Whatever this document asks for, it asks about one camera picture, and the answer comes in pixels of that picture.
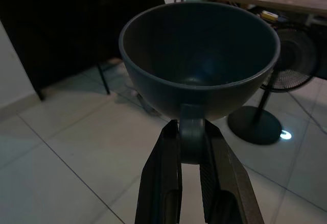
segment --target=chair leg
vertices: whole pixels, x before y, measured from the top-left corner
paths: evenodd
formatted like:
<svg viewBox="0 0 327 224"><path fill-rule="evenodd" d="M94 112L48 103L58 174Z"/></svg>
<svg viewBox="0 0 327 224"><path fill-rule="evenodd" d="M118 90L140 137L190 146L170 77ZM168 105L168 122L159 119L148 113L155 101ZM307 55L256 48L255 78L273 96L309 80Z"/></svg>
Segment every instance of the chair leg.
<svg viewBox="0 0 327 224"><path fill-rule="evenodd" d="M98 68L98 70L99 70L99 73L100 73L100 76L101 76L101 79L102 79L102 82L103 82L104 88L106 89L107 94L110 95L110 90L109 90L109 87L108 87L108 84L107 84L106 78L104 77L103 70L102 70L102 68L101 68L101 66L100 66L99 63L97 63L97 68Z"/></svg>

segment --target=wall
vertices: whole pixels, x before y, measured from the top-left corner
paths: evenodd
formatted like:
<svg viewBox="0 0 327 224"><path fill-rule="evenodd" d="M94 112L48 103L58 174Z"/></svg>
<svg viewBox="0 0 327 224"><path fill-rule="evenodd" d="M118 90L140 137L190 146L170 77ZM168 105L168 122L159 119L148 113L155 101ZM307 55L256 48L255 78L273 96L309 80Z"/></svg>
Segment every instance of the wall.
<svg viewBox="0 0 327 224"><path fill-rule="evenodd" d="M35 91L0 22L0 109Z"/></svg>

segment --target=white floor tile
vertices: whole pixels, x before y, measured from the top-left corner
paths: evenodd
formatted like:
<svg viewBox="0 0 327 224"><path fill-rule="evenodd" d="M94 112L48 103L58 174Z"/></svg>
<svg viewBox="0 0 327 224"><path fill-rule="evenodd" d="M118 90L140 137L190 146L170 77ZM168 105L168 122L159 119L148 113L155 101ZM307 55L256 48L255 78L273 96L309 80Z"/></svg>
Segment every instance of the white floor tile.
<svg viewBox="0 0 327 224"><path fill-rule="evenodd" d="M241 163L272 181L286 186L295 154L303 139L308 121L283 113L275 108L269 107L269 111L281 122L283 130L292 134L292 139L279 139L273 145L254 145L237 137L229 129L227 119L217 126Z"/></svg>
<svg viewBox="0 0 327 224"><path fill-rule="evenodd" d="M266 224L270 224L274 213L277 211L283 199L284 190L281 186L273 183L248 167L245 169L250 177L262 218Z"/></svg>
<svg viewBox="0 0 327 224"><path fill-rule="evenodd" d="M140 178L112 204L111 209L123 220L125 224L134 224Z"/></svg>
<svg viewBox="0 0 327 224"><path fill-rule="evenodd" d="M288 189L327 210L327 134L309 124Z"/></svg>
<svg viewBox="0 0 327 224"><path fill-rule="evenodd" d="M89 224L107 211L41 144L0 170L1 223Z"/></svg>
<svg viewBox="0 0 327 224"><path fill-rule="evenodd" d="M327 85L321 86L312 116L322 126L327 127Z"/></svg>
<svg viewBox="0 0 327 224"><path fill-rule="evenodd" d="M287 191L275 223L325 224L327 223L327 212Z"/></svg>
<svg viewBox="0 0 327 224"><path fill-rule="evenodd" d="M182 164L182 183L180 224L204 224L199 165Z"/></svg>
<svg viewBox="0 0 327 224"><path fill-rule="evenodd" d="M301 103L301 105L311 113L315 105L321 84L310 82L305 86L291 91L290 93ZM267 106L279 109L282 112L289 113L295 117L309 119L307 113L288 93L271 93Z"/></svg>
<svg viewBox="0 0 327 224"><path fill-rule="evenodd" d="M103 81L96 67L85 71L84 75L103 87ZM104 76L110 91L118 94L123 93L127 90L128 86L132 85L130 79L128 78L126 67L123 63L104 71Z"/></svg>
<svg viewBox="0 0 327 224"><path fill-rule="evenodd" d="M69 78L48 89L45 100L20 113L43 139L76 122L111 96L104 88L83 75Z"/></svg>
<svg viewBox="0 0 327 224"><path fill-rule="evenodd" d="M322 84L325 80L323 80L323 79L321 79L321 78L314 77L314 78L312 79L312 81L313 81L313 82L317 82L317 83L319 83L319 84Z"/></svg>
<svg viewBox="0 0 327 224"><path fill-rule="evenodd" d="M255 94L251 97L251 99L253 99L253 100L255 100L256 101L256 107L259 105L259 102L260 102L260 100L261 100L261 97L262 97L262 95L264 94L264 90L263 89L261 89L261 88L259 88L256 92L255 92Z"/></svg>
<svg viewBox="0 0 327 224"><path fill-rule="evenodd" d="M110 205L141 174L165 124L116 95L47 142Z"/></svg>
<svg viewBox="0 0 327 224"><path fill-rule="evenodd" d="M41 139L18 117L0 123L0 169L23 157L42 143Z"/></svg>
<svg viewBox="0 0 327 224"><path fill-rule="evenodd" d="M325 79L320 79L320 82L321 82L323 85L327 85L327 80L325 80Z"/></svg>
<svg viewBox="0 0 327 224"><path fill-rule="evenodd" d="M136 94L137 94L137 92L136 92L135 90L131 90L131 89L127 89L127 90L125 90L123 93L121 93L121 95L122 95L124 98L126 98L126 99L128 99L129 101L131 101L132 103L134 103L134 104L136 104L136 105L142 107L140 101L139 101L138 98L136 97ZM167 122L169 122L169 121L171 120L169 117L167 117L167 116L165 116L165 115L163 115L163 114L161 114L159 117L162 118L164 121L167 121Z"/></svg>

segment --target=tile grout line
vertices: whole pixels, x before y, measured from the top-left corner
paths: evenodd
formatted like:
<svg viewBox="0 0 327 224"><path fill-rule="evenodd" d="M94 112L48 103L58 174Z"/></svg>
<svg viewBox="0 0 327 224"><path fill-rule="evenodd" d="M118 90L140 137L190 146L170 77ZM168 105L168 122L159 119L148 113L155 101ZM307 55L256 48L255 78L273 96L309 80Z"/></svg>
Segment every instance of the tile grout line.
<svg viewBox="0 0 327 224"><path fill-rule="evenodd" d="M97 80L97 79L92 78L91 76L85 74L84 72L82 72L81 75L83 75L84 77L88 78L89 80L92 80L93 82L97 83L98 85L101 85L101 86L104 87L103 82L101 82L101 81L99 81L99 80ZM121 78L121 77L123 77L123 76L124 76L123 74L117 74L116 76L112 77L111 79L108 79L107 77L105 77L105 78L106 78L106 81L107 81L107 82L110 82L110 81L113 81L113 80L115 80L115 79L117 79L117 78Z"/></svg>
<svg viewBox="0 0 327 224"><path fill-rule="evenodd" d="M319 91L318 91L318 93L316 95L316 98L315 98L315 103L314 103L314 105L312 107L312 113L315 111L315 108L317 106L318 97L319 97L319 94L321 92L321 89L322 89L323 85L324 85L323 83L320 84ZM317 125L315 121L312 121L312 118L309 118L309 122L314 124L314 125Z"/></svg>
<svg viewBox="0 0 327 224"><path fill-rule="evenodd" d="M322 83L318 83L318 82L316 82L316 81L312 81L312 82L314 82L314 83L316 83L316 84L318 84L319 85L319 88L318 88L318 92L317 92L317 94L315 95L315 97L314 97L314 100L313 100L313 102L314 102L314 104L313 104L313 106L312 106L312 112L313 112L313 110L314 110L314 108L315 108L315 106L316 106L316 103L317 103L317 98L318 98L318 95L319 95L319 93L320 93L320 90L321 90L321 88L322 88L322 86L323 86L323 84ZM290 96L294 96L294 94L291 94L290 92L283 92L285 95L290 95ZM254 99L254 101L256 101L257 103L258 103L258 105L259 105L259 103L260 103L260 100L261 100L261 98L260 99ZM300 117L300 116L297 116L297 115L295 115L295 114L292 114L292 113L289 113L288 111L285 111L285 110L282 110L282 109L279 109L278 107L275 107L274 106L274 104L271 104L271 107L273 108L273 109L276 109L276 110L278 110L278 111L280 111L280 112L283 112L283 113L286 113L286 114L288 114L288 115L291 115L291 116L293 116L293 117L295 117L295 118L298 118L298 119L302 119L302 120L304 120L304 121L311 121L311 118L308 116L307 118L303 118L303 117Z"/></svg>
<svg viewBox="0 0 327 224"><path fill-rule="evenodd" d="M303 118L303 117L300 117L300 116L294 115L293 113L290 113L290 112L288 112L288 111L285 111L285 110L283 110L283 109L280 109L280 108L276 107L274 104L269 104L269 106L271 106L272 109L277 110L278 112L285 113L285 114L287 114L287 115L289 115L289 116L292 116L292 117L294 117L294 118L302 119L303 121L310 121L310 118L309 118L309 117L308 117L308 118Z"/></svg>
<svg viewBox="0 0 327 224"><path fill-rule="evenodd" d="M36 149L37 147L39 147L41 144L42 144L42 142L40 141L36 145L34 145L33 147L31 147L28 150L26 150L26 151L22 152L21 154L17 155L14 159L9 160L7 163L5 163L3 166L0 167L0 170L4 169L5 167L7 167L8 165L12 164L16 160L19 160L20 158L22 158L25 155L29 154L31 151L33 151L34 149Z"/></svg>
<svg viewBox="0 0 327 224"><path fill-rule="evenodd" d="M98 200L100 200L100 202L102 202L102 204L106 206L108 210L110 210L117 217L117 219L125 224L125 222L115 212L113 212L109 205L107 205L106 202L104 202L104 200L102 200L102 198L100 198L100 196L89 185L87 185L87 183L36 133L36 131L34 131L33 128L30 127L30 125L19 114L17 116L41 139L41 141L60 159L60 161L71 170L71 172L98 198Z"/></svg>
<svg viewBox="0 0 327 224"><path fill-rule="evenodd" d="M84 75L86 78L92 80L93 82L97 83L98 85L104 87L103 82L100 82L100 81L98 81L98 80L92 78L91 76L89 76L89 75L87 75L87 74L85 74L85 73L82 73L82 75ZM117 76L111 78L111 79L108 80L108 81L112 81L112 80L114 80L114 79L121 78L121 77L123 77L123 76L124 76L123 74L119 74L119 75L117 75ZM139 104L133 102L131 99L129 99L128 97L126 97L126 96L123 95L123 93L124 93L126 90L124 90L123 92L120 92L120 93L118 93L118 92L115 92L115 93L116 93L117 95L120 95L121 97L127 99L127 100L128 100L129 102L131 102L132 104L137 105L137 106L140 107L140 108L143 108L141 105L139 105Z"/></svg>
<svg viewBox="0 0 327 224"><path fill-rule="evenodd" d="M305 132L304 132L304 134L303 134L302 140L301 140L301 142L300 142L300 145L296 148L296 151L295 151L295 153L294 153L294 158L293 158L293 160L292 160L292 163L291 163L290 169L289 169L289 171L288 171L288 177L287 177L286 182L285 182L285 186L286 186L286 187L283 188L283 189L284 189L284 192L282 193L282 196L283 196L283 197L282 197L282 199L281 199L281 201L280 201L280 203L279 203L279 206L277 207L277 209L276 209L275 212L274 212L274 215L273 215L273 217L272 217L272 219L271 219L271 224L276 224L277 217L278 217L278 214L279 214L279 210L281 209L281 206L282 206L282 204L283 204L283 200L284 200L284 197L285 197L286 191L288 190L288 185L289 185L289 183L290 183L290 181L291 181L292 174L293 174L293 170L294 170L294 167L295 167L295 165L296 165L297 158L298 158L298 155L299 155L299 153L300 153L301 147L302 147L303 142L304 142L304 140L305 140L305 136L306 136L306 133L307 133L307 131L308 131L309 124L310 124L310 122L307 121L307 126L306 126Z"/></svg>
<svg viewBox="0 0 327 224"><path fill-rule="evenodd" d="M90 116L91 114L97 112L98 110L100 110L102 107L104 107L107 103L109 102L109 100L107 101L103 101L101 104L97 105L95 108L93 108L91 111L89 111L88 113L84 114L82 117L80 117L79 119L77 119L76 121L70 123L69 125L65 126L64 128L61 128L59 131L55 132L54 134L48 136L47 138L45 138L44 140L49 140L51 138L53 138L54 136L58 135L60 132L69 129L70 127L72 127L73 125L77 124L78 122L80 122L81 120L85 119L86 117Z"/></svg>
<svg viewBox="0 0 327 224"><path fill-rule="evenodd" d="M137 103L135 103L134 101L132 101L131 99L129 99L128 97L124 96L124 95L123 95L123 92L122 92L122 93L117 93L117 95L119 95L119 96L125 98L125 99L128 100L130 103L132 103L133 105L136 105L136 106L138 106L138 107L140 107L140 108L142 108L142 109L144 110L144 108L142 107L142 105L137 104ZM165 120L164 118L162 118L161 116L152 116L152 117L157 117L157 118L160 118L161 120L163 120L163 121L165 121L165 122L169 122L169 121Z"/></svg>
<svg viewBox="0 0 327 224"><path fill-rule="evenodd" d="M116 201L118 201L130 188L133 186L135 182L138 181L138 179L141 177L141 175L137 175L132 181L130 181L129 184L119 193L117 196L109 203L110 206L114 205Z"/></svg>
<svg viewBox="0 0 327 224"><path fill-rule="evenodd" d="M284 187L283 185L281 185L281 184L279 184L279 183L277 183L277 182L271 180L270 178L266 177L265 175L261 174L260 172L258 172L258 171L256 171L256 170L254 170L254 169L248 167L247 165L245 165L245 164L243 164L243 165L244 165L245 167L249 168L250 170L254 171L255 173L261 175L262 177L264 177L264 178L267 179L268 181L270 181L270 182L276 184L277 186L281 187L282 189L284 189L284 190L286 190L286 191L288 191L288 192L294 194L295 196L297 196L297 197L301 198L302 200L308 202L309 204L313 205L314 207L316 207L316 208L322 210L323 212L326 212L326 213L327 213L327 210L325 210L325 209L323 209L323 208L317 206L316 204L314 204L313 202L311 202L311 201L305 199L304 197L302 197L301 195L297 194L296 192L293 192L293 191L291 191L290 189L288 189L287 187Z"/></svg>

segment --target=yellow object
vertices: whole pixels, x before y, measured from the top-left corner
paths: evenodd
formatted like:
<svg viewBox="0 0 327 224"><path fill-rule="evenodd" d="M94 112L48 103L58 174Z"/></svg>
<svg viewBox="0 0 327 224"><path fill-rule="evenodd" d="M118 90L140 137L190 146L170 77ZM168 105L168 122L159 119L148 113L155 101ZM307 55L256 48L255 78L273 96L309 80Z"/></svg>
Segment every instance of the yellow object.
<svg viewBox="0 0 327 224"><path fill-rule="evenodd" d="M264 20L268 21L277 21L278 15L271 13L269 11L262 11L260 17Z"/></svg>

